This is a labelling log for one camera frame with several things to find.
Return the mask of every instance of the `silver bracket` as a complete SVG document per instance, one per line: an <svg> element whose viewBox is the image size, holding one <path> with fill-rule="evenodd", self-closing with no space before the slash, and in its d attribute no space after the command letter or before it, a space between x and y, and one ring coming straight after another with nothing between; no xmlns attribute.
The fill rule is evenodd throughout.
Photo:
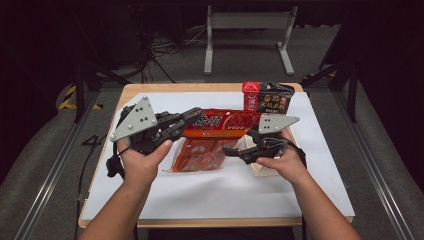
<svg viewBox="0 0 424 240"><path fill-rule="evenodd" d="M116 142L121 138L132 136L156 125L157 119L149 98L143 96L116 128L115 132L110 135L110 141Z"/></svg>
<svg viewBox="0 0 424 240"><path fill-rule="evenodd" d="M279 132L299 120L299 117L283 114L263 114L259 121L259 134Z"/></svg>

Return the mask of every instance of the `black cable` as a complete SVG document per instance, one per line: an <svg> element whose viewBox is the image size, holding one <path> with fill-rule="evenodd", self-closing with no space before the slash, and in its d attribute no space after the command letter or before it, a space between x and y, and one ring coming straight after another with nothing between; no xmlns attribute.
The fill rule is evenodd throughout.
<svg viewBox="0 0 424 240"><path fill-rule="evenodd" d="M88 153L87 158L84 161L84 165L82 167L79 181L78 181L78 197L81 194L81 188L82 188L82 179L84 177L85 168L87 166L88 160L90 159L91 155L93 154L94 150L97 148L97 146L100 145L100 143L106 138L107 135L104 135L102 138L100 138L99 141L94 142L94 145L91 147L90 152ZM78 218L80 215L80 201L77 199L77 211L76 211L76 218L75 218L75 228L74 228L74 239L78 238Z"/></svg>

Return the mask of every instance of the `person's right hand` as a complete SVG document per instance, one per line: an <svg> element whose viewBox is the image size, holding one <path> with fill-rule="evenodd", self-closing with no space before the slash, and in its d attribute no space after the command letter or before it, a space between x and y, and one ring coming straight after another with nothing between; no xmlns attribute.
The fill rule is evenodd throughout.
<svg viewBox="0 0 424 240"><path fill-rule="evenodd" d="M283 129L281 134L284 138L292 141L286 129ZM310 176L296 150L291 146L287 146L284 154L278 159L260 157L256 162L262 166L275 169L283 178L292 184Z"/></svg>

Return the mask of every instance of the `wooden table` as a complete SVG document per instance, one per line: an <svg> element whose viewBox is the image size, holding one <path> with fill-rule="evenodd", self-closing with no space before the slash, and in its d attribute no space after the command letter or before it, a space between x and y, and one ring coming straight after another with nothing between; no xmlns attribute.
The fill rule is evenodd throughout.
<svg viewBox="0 0 424 240"><path fill-rule="evenodd" d="M293 83L285 83L285 84L293 86L297 92L303 92L303 89L299 84L293 84ZM212 92L212 93L213 92L222 92L223 94L225 94L225 93L232 94L232 92L241 92L241 88L242 88L241 83L224 83L224 84L130 84L130 85L127 85L122 92L122 96L121 96L121 98L118 102L118 105L117 105L117 111L120 110L126 104L130 104L131 100L140 93L143 93L143 94L146 93L146 94L153 94L154 95L156 93L159 93L159 94L161 94L161 93L170 93L170 94L172 94L172 93L176 93L176 94L178 94L178 93L193 93L193 94L196 94L196 92ZM307 105L309 105L309 106L306 106L306 107L308 107L308 109L310 108L308 111L311 111L312 114L313 114L313 110L312 110L312 107L310 106L309 101L306 101L306 103L307 103ZM323 185L329 185L329 184L333 184L334 181L335 181L337 183L336 192L340 191L342 196L341 197L340 196L337 196L337 197L332 196L331 194L334 194L334 193L332 193L332 192L334 192L334 189L332 189L332 188L331 188L331 190L328 190L328 189L326 189L326 187L324 187L323 190L325 192L326 192L326 190L328 190L327 192L330 193L330 196L329 196L330 199L332 197L334 199L340 199L340 198L343 199L343 201L344 201L343 205L346 205L346 206L343 206L342 208L347 209L346 211L344 211L344 212L347 212L347 214L345 214L345 216L350 221L352 221L352 218L354 216L353 209L351 207L351 204L350 204L350 201L347 197L347 194L344 190L343 183L340 179L340 176L338 175L338 171L337 171L337 168L335 167L334 160L332 159L331 154L329 153L328 147L325 143L325 139L323 139L322 132L319 128L319 125L318 125L316 119L312 119L312 120L313 120L312 122L314 122L314 123L316 122L316 126L314 125L313 128L318 130L318 131L317 130L313 130L313 131L319 132L319 134L318 134L319 138L316 141L323 144L322 152L325 152L325 154L326 154L325 158L326 159L330 158L329 161L327 161L327 163L322 162L320 164L322 164L323 166L325 164L327 164L325 169L326 170L327 169L333 169L332 170L333 172L330 173L330 174L334 175L332 177L331 183L328 183L328 182L325 183L327 180L324 179L322 184ZM107 145L105 145L104 148L103 148L103 151L102 151L102 154L101 154L101 157L100 157L100 161L99 161L99 165L98 165L97 170L94 174L92 185L90 186L90 197L92 197L92 198L98 198L98 196L99 196L98 193L97 193L97 197L95 196L96 194L92 194L92 190L93 190L95 180L97 180L97 182L99 182L99 180L96 179L96 178L103 178L102 181L110 181L110 180L104 178L104 175L105 175L105 173L104 173L105 167L103 166L104 161L102 163L102 159L105 159L105 158L108 157L108 155L105 156L106 149L107 149ZM312 166L312 169L310 169L310 171L311 171L311 174L314 176L317 167L313 163L310 164L309 160L314 161L314 162L317 162L317 161L314 159L313 156L311 156L310 159L308 159L308 166L309 165ZM160 174L161 173L159 173L158 178L155 180L154 184L156 182L160 183L162 181ZM218 175L209 174L209 176L206 176L206 175L205 176L206 176L206 178L211 177L211 176L214 176L214 177L218 176L219 177L219 173L213 173L213 174L218 174ZM278 178L279 178L279 179L277 179L277 181L279 181L278 184L280 184L280 182L281 182L281 184L283 184L283 181L285 181L285 180L282 179L279 176L278 176ZM286 182L285 184L286 184L285 185L286 190L288 188L291 188L291 185L288 182ZM112 186L109 183L106 184L106 188L108 188L108 187L114 188L114 186ZM157 195L158 195L157 189L158 189L158 187L155 187L155 185L152 187L152 191L156 191L156 192L151 192L149 199L153 198L153 199L156 199L155 201L161 201L161 200L166 201L165 198L168 198L168 197L172 198L172 193L170 193L169 196L161 196L161 197L158 198L157 197ZM193 192L190 192L190 193L195 195L197 193L195 191L197 191L197 190L193 190ZM291 195L290 190L287 190L287 191L288 192L286 192L286 194ZM104 204L107 199L103 199L103 202L102 202L99 199L90 199L89 198L85 202L81 216L80 216L80 219L79 219L80 227L85 228L88 225L88 223L90 222L90 220L92 219L92 217L95 216L93 214L91 214L92 216L87 216L87 214L88 214L87 209L93 208L93 206L94 206L94 208L101 208L101 206L99 207L99 205ZM296 202L295 197L294 197L294 193L291 195L290 199L291 199L290 204L292 206L298 207L297 202ZM91 207L87 207L87 205L88 205L87 203L90 200L92 200ZM250 205L252 208L254 208L256 204L258 204L258 203L255 204L254 202L255 201L252 201L252 204ZM174 201L174 203L176 205L180 204L180 202L178 202L178 201ZM144 219L143 214L146 214L144 216L151 216L151 212L154 212L154 211L150 211L149 209L151 210L152 207L150 207L149 204L146 203L145 209L143 210L143 212L141 214L141 218L137 222L138 227L170 228L170 227L240 227L240 226L295 226L295 225L301 225L300 214L298 216L282 216L281 215L281 217L275 217L275 216L273 216L273 217L265 217L265 216L252 217L253 216L252 215L251 217L236 217L236 218L235 217L227 218L226 216L224 216L224 217L216 217L216 216L209 217L209 215L203 214L202 217L188 217L186 219L184 217L181 217L181 218L178 218L178 219L176 219L175 217L171 217L169 219L167 219L166 217L159 217L158 219L153 219L153 218Z"/></svg>

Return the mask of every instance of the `table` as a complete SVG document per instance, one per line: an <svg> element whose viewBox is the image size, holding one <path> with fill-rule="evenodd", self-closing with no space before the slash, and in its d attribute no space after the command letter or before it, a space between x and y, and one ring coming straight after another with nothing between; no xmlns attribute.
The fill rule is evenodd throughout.
<svg viewBox="0 0 424 240"><path fill-rule="evenodd" d="M299 146L307 154L308 169L342 214L352 221L355 215L352 205L307 94L302 92L300 85L290 85L297 92L291 100L287 115L299 116L301 119L292 125L291 130ZM130 84L123 90L116 115L119 116L123 106L133 104L133 101L143 95L150 98L155 112L168 110L172 113L194 106L242 109L241 86L241 83ZM216 98L213 101L206 99L211 96ZM178 143L174 143L170 154L159 166L160 169L169 169L172 153L177 145ZM88 225L122 182L119 177L106 177L105 161L109 155L110 142L103 148L90 186L89 198L79 219L82 228ZM238 158L227 158L223 168L215 172L160 171L137 222L138 227L300 225L301 212L290 183L280 176L255 177L247 169L248 166Z"/></svg>

